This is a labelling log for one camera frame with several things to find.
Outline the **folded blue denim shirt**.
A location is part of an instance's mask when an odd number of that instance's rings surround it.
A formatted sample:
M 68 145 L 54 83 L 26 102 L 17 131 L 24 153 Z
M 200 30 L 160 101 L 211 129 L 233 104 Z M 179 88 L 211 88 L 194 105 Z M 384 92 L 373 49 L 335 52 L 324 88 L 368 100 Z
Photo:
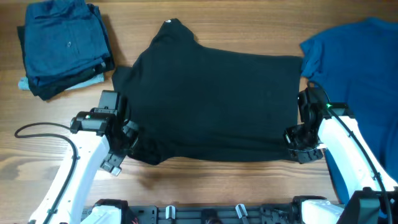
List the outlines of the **folded blue denim shirt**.
M 110 56 L 99 7 L 85 1 L 44 1 L 25 13 L 25 69 L 37 86 L 74 76 Z

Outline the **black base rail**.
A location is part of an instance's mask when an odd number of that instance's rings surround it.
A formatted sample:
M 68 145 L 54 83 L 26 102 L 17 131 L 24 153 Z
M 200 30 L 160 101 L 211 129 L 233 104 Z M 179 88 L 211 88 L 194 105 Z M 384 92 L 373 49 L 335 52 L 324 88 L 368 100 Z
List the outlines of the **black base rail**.
M 297 223 L 289 218 L 290 205 L 263 204 L 245 206 L 246 213 L 240 215 L 235 206 L 175 207 L 175 214 L 166 217 L 165 207 L 131 206 L 130 210 L 139 223 L 205 223 L 206 218 L 218 218 L 222 223 Z

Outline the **blue t-shirt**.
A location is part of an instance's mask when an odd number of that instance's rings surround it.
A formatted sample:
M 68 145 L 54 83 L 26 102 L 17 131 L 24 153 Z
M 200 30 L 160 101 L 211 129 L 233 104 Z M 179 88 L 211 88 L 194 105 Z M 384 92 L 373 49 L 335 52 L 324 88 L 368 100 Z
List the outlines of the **blue t-shirt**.
M 397 23 L 369 17 L 300 44 L 302 76 L 346 103 L 375 158 L 397 180 Z

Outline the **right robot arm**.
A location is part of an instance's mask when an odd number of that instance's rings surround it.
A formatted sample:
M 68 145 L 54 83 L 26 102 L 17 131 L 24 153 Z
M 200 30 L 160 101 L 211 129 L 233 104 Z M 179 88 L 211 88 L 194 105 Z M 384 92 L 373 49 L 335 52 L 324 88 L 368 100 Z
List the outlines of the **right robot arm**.
M 291 158 L 301 164 L 321 159 L 323 145 L 349 201 L 340 207 L 323 197 L 296 197 L 291 217 L 301 223 L 397 223 L 397 182 L 366 144 L 348 105 L 332 103 L 323 89 L 310 86 L 297 102 L 301 124 L 283 134 Z

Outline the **black t-shirt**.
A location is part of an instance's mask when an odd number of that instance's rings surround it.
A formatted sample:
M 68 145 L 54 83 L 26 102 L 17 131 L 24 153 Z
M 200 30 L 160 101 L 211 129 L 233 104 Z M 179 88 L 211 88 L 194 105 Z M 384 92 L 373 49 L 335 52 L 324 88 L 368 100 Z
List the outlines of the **black t-shirt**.
M 301 65 L 204 47 L 179 20 L 163 23 L 134 65 L 112 76 L 138 127 L 130 156 L 150 165 L 288 159 L 282 135 L 297 124 Z

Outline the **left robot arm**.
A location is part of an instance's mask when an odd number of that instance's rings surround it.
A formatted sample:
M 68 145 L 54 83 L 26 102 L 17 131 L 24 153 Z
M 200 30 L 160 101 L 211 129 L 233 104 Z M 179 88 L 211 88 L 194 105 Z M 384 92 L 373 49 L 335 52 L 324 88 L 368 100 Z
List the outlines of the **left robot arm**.
M 98 107 L 71 121 L 69 152 L 29 223 L 80 223 L 98 169 L 119 175 L 132 138 L 124 131 L 127 99 L 104 90 Z

